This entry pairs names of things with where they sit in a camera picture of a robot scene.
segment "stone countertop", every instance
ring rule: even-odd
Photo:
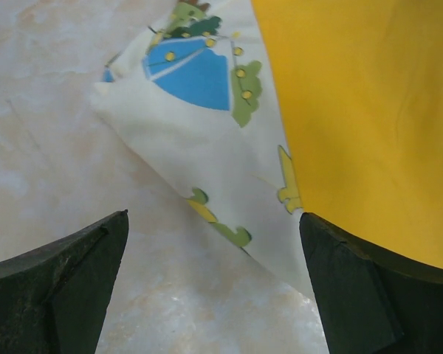
[[[103,122],[103,65],[171,0],[0,1],[0,260],[129,209],[97,353],[327,353],[315,306],[212,230]]]

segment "beige surface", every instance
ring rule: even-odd
[[[129,209],[98,353],[327,353],[313,304],[216,234],[89,110],[102,65],[171,2],[0,1],[0,260]]]

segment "yellow dot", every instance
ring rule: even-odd
[[[209,38],[205,41],[205,45],[209,48],[211,48],[212,46],[215,46],[216,41],[212,38]]]
[[[243,69],[238,69],[236,70],[236,76],[241,78],[246,77],[246,72]]]
[[[251,98],[252,95],[253,93],[251,91],[243,91],[241,97],[243,97],[245,100],[248,100],[249,98]]]
[[[173,61],[176,58],[176,55],[174,54],[174,52],[169,52],[168,54],[165,55],[165,59],[167,61]]]
[[[243,55],[244,50],[242,48],[240,48],[239,46],[237,46],[235,49],[233,49],[233,54],[234,55]]]

